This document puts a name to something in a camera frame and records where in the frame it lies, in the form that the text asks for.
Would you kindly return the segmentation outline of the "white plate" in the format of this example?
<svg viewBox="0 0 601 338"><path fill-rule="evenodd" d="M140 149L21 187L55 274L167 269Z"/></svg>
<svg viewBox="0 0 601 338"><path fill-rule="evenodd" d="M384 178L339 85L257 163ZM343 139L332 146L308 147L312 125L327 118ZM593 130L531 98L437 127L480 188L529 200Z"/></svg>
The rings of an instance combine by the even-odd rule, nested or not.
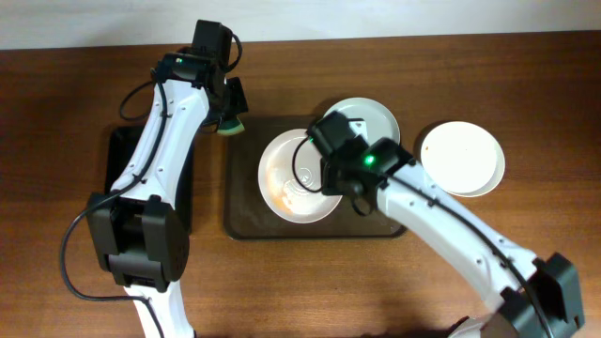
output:
<svg viewBox="0 0 601 338"><path fill-rule="evenodd" d="M492 192L501 183L506 160L497 139L465 121L438 124L424 137L419 158L443 190L462 197Z"/></svg>
<svg viewBox="0 0 601 338"><path fill-rule="evenodd" d="M292 223L315 223L339 205L340 195L324 195L321 155L306 139L304 129L285 131L265 147L257 182L264 201L280 218Z"/></svg>

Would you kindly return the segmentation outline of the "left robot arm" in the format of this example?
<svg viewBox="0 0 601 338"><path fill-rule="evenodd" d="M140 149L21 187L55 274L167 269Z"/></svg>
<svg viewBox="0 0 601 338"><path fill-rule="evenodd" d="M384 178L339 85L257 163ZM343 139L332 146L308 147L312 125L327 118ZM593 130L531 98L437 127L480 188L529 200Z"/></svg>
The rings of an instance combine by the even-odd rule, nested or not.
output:
<svg viewBox="0 0 601 338"><path fill-rule="evenodd" d="M153 101L122 173L88 202L100 267L124 287L147 337L194 337L180 279L191 233L180 211L181 175L199 130L232 134L248 110L228 55L169 53L151 71Z"/></svg>

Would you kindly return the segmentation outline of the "pale blue plate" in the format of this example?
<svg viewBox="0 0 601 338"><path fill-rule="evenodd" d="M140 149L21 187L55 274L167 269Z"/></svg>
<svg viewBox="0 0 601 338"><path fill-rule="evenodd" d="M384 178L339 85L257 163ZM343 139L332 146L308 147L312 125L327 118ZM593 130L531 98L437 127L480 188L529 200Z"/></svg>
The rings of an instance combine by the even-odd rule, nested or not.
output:
<svg viewBox="0 0 601 338"><path fill-rule="evenodd" d="M381 138L401 144L401 134L392 112L381 103L367 98L350 98L335 103L326 113L338 112L351 119L350 127L369 146Z"/></svg>

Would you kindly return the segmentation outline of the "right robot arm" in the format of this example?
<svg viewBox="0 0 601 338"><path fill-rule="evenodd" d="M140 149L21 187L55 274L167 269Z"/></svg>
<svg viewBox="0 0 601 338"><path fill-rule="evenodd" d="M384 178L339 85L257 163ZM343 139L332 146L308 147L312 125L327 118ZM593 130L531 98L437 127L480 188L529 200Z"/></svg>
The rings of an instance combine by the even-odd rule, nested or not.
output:
<svg viewBox="0 0 601 338"><path fill-rule="evenodd" d="M480 295L489 314L461 321L453 337L570 337L584 325L576 267L542 260L476 217L427 176L395 141L315 139L326 183L404 225Z"/></svg>

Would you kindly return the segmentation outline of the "green and yellow sponge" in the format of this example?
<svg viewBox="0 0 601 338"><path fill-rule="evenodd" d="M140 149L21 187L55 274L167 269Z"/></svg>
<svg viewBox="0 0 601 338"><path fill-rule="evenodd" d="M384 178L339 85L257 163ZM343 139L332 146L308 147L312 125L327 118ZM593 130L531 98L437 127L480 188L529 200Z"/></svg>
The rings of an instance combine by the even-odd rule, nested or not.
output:
<svg viewBox="0 0 601 338"><path fill-rule="evenodd" d="M217 128L217 133L221 136L232 136L244 131L245 128L237 117L222 120Z"/></svg>

